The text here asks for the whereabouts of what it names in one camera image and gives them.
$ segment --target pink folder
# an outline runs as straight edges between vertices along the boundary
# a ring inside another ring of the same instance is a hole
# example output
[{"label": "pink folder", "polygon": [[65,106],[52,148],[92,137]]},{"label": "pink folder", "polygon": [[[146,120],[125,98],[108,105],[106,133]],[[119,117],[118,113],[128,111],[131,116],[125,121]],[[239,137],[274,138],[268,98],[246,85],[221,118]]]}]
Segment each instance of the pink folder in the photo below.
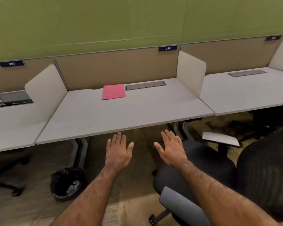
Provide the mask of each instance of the pink folder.
[{"label": "pink folder", "polygon": [[103,100],[126,97],[124,84],[104,86]]}]

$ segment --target office chair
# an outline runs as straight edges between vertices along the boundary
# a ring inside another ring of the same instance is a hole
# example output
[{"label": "office chair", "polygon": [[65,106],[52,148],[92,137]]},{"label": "office chair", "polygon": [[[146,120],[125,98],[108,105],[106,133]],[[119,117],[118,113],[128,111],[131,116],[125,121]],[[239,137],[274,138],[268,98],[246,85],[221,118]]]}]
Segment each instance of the office chair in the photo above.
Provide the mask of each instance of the office chair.
[{"label": "office chair", "polygon": [[[247,146],[238,158],[237,167],[224,154],[194,140],[184,140],[183,147],[188,160],[200,170],[283,222],[283,129]],[[182,226],[211,225],[189,184],[174,167],[164,165],[157,172],[153,186],[166,210],[149,218],[152,225],[169,213]]]},{"label": "office chair", "polygon": [[239,125],[255,131],[254,133],[239,140],[242,143],[252,138],[259,139],[269,133],[278,131],[283,128],[283,105],[271,108],[264,108],[249,111],[253,115],[253,125],[245,124],[239,121],[232,121],[229,125]]},{"label": "office chair", "polygon": [[[4,173],[5,171],[11,169],[12,167],[16,166],[18,163],[21,165],[26,165],[29,162],[29,158],[21,157],[13,162],[8,163],[4,167],[0,168],[0,174]],[[12,190],[12,196],[20,196],[23,193],[24,187],[16,187],[9,184],[5,184],[0,182],[0,187]]]}]

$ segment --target gray armrest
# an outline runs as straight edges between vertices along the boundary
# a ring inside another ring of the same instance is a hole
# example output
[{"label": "gray armrest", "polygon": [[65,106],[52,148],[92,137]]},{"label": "gray armrest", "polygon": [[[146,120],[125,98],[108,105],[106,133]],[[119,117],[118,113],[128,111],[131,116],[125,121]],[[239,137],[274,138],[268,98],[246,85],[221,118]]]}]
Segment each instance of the gray armrest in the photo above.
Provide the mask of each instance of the gray armrest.
[{"label": "gray armrest", "polygon": [[190,226],[211,226],[199,206],[168,187],[162,190],[159,202]]},{"label": "gray armrest", "polygon": [[213,132],[203,132],[202,139],[213,143],[224,143],[226,145],[231,145],[235,147],[240,147],[238,140],[235,137],[230,137],[224,134],[213,133]]}]

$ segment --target white desktop surface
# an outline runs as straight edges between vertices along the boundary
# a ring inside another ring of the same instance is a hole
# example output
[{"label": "white desktop surface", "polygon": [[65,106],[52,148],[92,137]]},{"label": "white desktop surface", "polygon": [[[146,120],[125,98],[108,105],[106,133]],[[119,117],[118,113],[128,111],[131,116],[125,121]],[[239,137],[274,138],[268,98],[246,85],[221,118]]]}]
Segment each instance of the white desktop surface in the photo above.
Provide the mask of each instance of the white desktop surface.
[{"label": "white desktop surface", "polygon": [[0,108],[0,151],[34,146],[46,123],[33,103]]},{"label": "white desktop surface", "polygon": [[224,72],[205,76],[200,99],[215,115],[283,105],[283,72],[269,67],[267,73],[232,77]]},{"label": "white desktop surface", "polygon": [[103,88],[68,92],[37,144],[214,114],[178,79],[162,81],[166,86],[128,90],[125,98],[110,100],[102,100]]}]

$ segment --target trash can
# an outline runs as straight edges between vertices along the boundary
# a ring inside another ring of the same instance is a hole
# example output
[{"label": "trash can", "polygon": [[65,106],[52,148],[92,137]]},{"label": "trash can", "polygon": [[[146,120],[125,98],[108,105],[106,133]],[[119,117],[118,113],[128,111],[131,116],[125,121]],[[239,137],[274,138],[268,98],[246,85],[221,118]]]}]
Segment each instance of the trash can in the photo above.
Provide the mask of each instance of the trash can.
[{"label": "trash can", "polygon": [[71,167],[57,171],[51,176],[50,192],[60,202],[78,197],[87,186],[87,179],[82,168]]}]

